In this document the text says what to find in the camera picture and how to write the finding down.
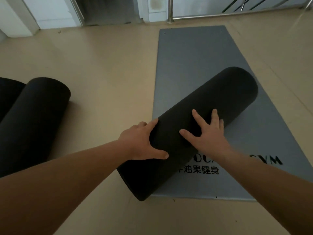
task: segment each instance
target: person's right arm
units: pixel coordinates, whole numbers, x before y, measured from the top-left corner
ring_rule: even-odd
[[[236,152],[224,137],[224,123],[217,110],[211,124],[192,114],[202,135],[180,134],[235,178],[291,234],[313,233],[313,183]]]

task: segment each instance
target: person's left arm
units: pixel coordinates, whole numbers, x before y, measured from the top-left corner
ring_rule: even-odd
[[[168,153],[149,142],[157,122],[140,122],[116,141],[0,178],[1,234],[53,234],[123,162],[167,159]]]

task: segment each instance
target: rolled yoga mat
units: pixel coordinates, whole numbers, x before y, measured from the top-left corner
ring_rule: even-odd
[[[0,122],[21,94],[25,83],[0,77]]]
[[[0,123],[0,177],[45,162],[71,92],[51,78],[32,79]]]
[[[130,160],[117,169],[135,197],[145,200],[197,153],[179,134],[180,129],[186,129],[195,136],[201,135],[192,109],[210,123],[212,110],[216,108],[226,127],[256,99],[257,94],[258,86],[251,74],[238,67],[229,67],[162,114],[150,134],[150,143],[156,149],[167,151],[169,158]]]

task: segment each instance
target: rolled black mat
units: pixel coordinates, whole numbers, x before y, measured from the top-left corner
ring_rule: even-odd
[[[140,201],[145,200],[197,153],[179,134],[180,129],[186,129],[195,136],[201,135],[192,109],[210,123],[211,112],[216,108],[226,127],[256,99],[257,94],[258,86],[253,76],[241,68],[230,67],[162,114],[150,134],[150,143],[156,149],[167,151],[169,158],[123,163],[117,170],[131,192]]]
[[[32,79],[0,123],[0,177],[44,162],[71,92],[51,78]]]
[[[0,122],[21,94],[25,83],[0,77]]]

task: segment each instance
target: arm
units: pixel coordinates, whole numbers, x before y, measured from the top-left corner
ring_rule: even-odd
[[[217,110],[211,124],[195,111],[192,114],[202,135],[187,130],[180,134],[235,178],[291,234],[313,231],[313,183],[236,152],[224,137],[224,123]]]
[[[118,140],[51,160],[0,179],[1,234],[53,234],[119,165],[167,159],[149,142],[158,120],[140,122]]]

